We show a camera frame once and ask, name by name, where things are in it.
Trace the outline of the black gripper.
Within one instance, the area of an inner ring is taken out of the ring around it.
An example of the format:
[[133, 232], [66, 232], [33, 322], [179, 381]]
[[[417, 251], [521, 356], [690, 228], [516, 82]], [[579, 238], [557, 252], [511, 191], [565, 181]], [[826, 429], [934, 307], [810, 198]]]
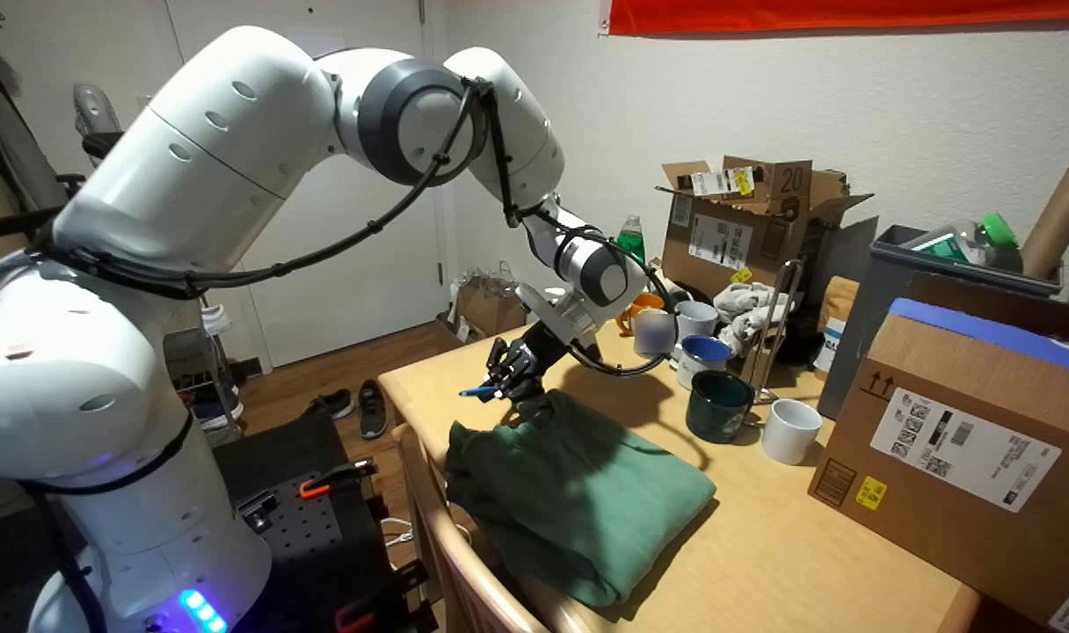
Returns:
[[508, 401], [511, 385], [525, 396], [511, 401], [503, 423], [516, 425], [547, 411], [543, 376], [569, 351], [546, 322], [526, 328], [521, 336], [495, 336], [484, 358], [481, 401]]

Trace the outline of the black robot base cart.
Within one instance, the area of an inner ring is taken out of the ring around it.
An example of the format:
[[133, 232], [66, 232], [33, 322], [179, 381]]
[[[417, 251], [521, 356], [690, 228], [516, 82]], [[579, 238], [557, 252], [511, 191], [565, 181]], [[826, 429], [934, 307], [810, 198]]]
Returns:
[[362, 480], [300, 496], [302, 480], [347, 464], [328, 416], [300, 416], [215, 457], [240, 515], [270, 549], [270, 581], [235, 633], [416, 633]]

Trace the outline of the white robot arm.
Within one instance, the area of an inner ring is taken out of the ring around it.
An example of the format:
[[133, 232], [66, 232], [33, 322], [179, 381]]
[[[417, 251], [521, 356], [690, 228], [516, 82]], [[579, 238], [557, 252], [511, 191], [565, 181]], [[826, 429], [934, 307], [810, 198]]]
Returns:
[[191, 56], [34, 245], [0, 258], [0, 477], [63, 511], [24, 633], [232, 633], [270, 581], [161, 336], [244, 265], [321, 160], [347, 153], [422, 198], [476, 177], [565, 285], [526, 292], [536, 328], [495, 351], [489, 389], [526, 401], [646, 285], [646, 268], [559, 202], [553, 126], [491, 49], [311, 56], [235, 25]]

